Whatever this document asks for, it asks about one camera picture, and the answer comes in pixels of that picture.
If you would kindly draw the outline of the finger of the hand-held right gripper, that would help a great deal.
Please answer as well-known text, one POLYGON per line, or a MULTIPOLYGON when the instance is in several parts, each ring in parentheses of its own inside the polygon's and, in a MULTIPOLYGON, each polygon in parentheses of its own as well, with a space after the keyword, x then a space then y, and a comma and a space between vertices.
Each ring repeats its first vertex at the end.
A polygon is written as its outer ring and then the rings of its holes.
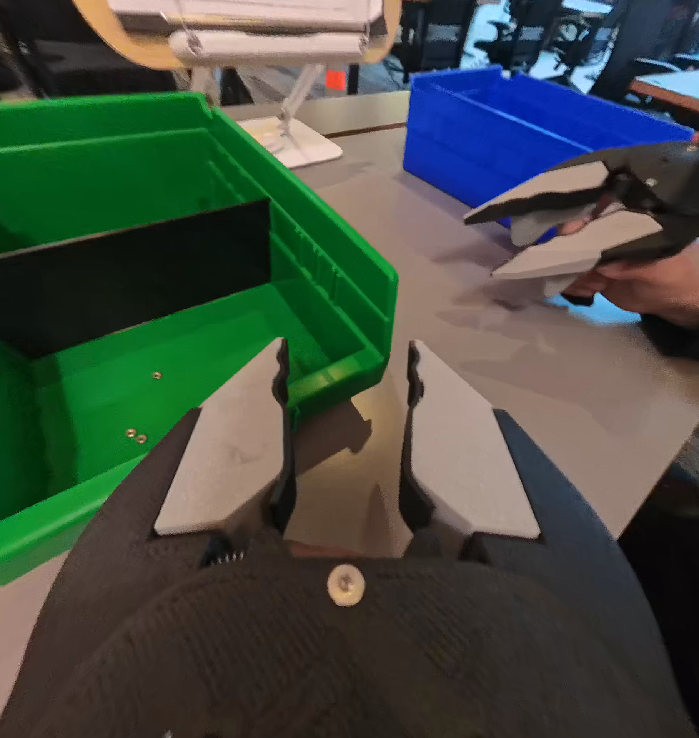
POLYGON ((609 174, 602 161, 544 172, 473 209, 464 223, 509 219, 511 244, 531 246, 559 226, 588 219, 609 174))
POLYGON ((491 280, 522 283, 526 298, 550 298, 596 266, 604 252, 662 233, 649 215, 606 215, 576 233, 529 246, 491 272, 491 280))

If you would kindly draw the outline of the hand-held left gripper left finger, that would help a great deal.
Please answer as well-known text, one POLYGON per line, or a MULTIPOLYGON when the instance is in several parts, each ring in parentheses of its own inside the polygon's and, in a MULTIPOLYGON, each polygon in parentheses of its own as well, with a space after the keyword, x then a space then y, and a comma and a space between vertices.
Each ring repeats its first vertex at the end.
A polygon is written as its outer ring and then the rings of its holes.
POLYGON ((279 337, 199 406, 157 535, 285 532, 297 499, 289 372, 288 341, 279 337))

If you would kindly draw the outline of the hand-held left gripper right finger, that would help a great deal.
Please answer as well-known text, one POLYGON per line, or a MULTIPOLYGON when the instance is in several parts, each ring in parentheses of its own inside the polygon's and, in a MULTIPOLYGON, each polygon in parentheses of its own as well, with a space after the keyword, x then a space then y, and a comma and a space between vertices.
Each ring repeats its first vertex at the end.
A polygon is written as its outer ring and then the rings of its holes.
POLYGON ((409 343, 399 509, 444 540, 541 531, 493 406, 424 342, 409 343))

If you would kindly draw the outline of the large blue plastic bin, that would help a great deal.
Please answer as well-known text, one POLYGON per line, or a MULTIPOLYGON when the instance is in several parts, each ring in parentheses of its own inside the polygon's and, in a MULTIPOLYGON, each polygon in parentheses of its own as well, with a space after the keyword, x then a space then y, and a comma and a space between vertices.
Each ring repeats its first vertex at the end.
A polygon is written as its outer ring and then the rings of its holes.
POLYGON ((499 66, 411 80, 403 168, 475 209, 566 161, 595 151, 658 145, 655 169, 699 155, 694 133, 631 108, 499 66))

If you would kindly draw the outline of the green plastic bin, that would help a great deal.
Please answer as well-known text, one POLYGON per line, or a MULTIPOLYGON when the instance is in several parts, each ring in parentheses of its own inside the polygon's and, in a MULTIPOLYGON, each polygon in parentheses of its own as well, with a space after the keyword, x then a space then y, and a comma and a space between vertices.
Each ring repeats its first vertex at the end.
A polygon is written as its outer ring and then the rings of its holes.
POLYGON ((274 339, 288 341, 294 427, 378 384, 398 296, 394 268, 202 96, 0 103, 0 254, 261 198, 268 283, 37 359, 0 342, 0 586, 70 549, 142 456, 274 339))

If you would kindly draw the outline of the person's right forearm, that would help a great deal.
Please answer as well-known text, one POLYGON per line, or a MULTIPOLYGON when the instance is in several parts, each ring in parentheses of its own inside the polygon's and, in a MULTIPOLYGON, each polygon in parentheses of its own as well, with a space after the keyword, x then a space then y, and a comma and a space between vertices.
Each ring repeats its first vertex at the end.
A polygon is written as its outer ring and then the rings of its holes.
POLYGON ((677 326, 649 314, 640 318, 642 332, 661 355, 699 362, 699 325, 677 326))

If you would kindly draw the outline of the grey desk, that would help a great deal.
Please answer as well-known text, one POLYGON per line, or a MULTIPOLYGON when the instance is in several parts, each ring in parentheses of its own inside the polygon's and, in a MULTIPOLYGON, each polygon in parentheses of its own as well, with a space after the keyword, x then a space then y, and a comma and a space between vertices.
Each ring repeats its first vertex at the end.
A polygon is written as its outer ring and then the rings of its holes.
POLYGON ((398 274, 391 355, 375 386, 295 427, 299 503, 289 532, 372 554, 409 538, 392 511, 406 355, 421 339, 508 411, 617 536, 699 422, 699 364, 659 357, 636 320, 598 300, 514 310, 488 293, 502 226, 467 227, 465 206, 402 169, 406 133, 359 129, 336 161, 295 174, 398 274))

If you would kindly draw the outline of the person's right hand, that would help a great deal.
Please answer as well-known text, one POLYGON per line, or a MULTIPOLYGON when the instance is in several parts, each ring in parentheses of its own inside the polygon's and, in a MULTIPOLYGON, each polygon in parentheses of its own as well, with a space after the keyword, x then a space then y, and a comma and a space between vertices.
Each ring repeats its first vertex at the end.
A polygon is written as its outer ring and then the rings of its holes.
POLYGON ((652 315, 679 326, 699 327, 699 242, 658 261, 615 261, 581 275, 568 299, 601 295, 617 308, 652 315))

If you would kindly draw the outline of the wood-edged office table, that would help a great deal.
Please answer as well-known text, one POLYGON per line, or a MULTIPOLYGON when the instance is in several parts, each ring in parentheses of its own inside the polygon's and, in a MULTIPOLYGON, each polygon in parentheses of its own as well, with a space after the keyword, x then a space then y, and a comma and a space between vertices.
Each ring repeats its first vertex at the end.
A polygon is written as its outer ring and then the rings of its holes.
POLYGON ((636 77, 629 89, 699 115, 699 69, 636 77))

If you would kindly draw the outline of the black bin divider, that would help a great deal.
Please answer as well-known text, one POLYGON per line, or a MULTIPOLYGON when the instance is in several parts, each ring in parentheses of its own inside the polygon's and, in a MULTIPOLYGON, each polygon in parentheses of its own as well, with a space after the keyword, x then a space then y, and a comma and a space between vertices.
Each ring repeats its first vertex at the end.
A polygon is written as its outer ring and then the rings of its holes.
POLYGON ((0 342, 37 359, 271 280, 271 200, 0 254, 0 342))

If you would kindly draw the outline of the person's lap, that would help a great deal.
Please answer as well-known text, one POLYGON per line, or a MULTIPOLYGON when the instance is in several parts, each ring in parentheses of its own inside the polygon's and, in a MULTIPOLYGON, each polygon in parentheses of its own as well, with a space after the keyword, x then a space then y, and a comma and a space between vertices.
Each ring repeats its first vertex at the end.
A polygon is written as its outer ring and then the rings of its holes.
POLYGON ((699 733, 699 484, 674 463, 619 536, 699 733))

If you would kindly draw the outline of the white and wooden document stand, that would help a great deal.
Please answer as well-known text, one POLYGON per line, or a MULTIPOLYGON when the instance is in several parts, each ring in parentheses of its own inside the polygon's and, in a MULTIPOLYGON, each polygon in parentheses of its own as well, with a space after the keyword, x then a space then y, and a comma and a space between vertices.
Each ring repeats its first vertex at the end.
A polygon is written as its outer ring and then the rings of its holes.
POLYGON ((300 73, 276 116, 255 117, 240 126, 286 168, 335 161, 343 152, 297 119, 299 108, 326 69, 378 63, 391 50, 401 16, 401 2, 382 1, 388 31, 198 29, 185 25, 163 32, 129 30, 108 1, 74 1, 87 25, 126 60, 156 71, 189 73, 188 89, 215 103, 216 70, 240 67, 299 67, 300 73))

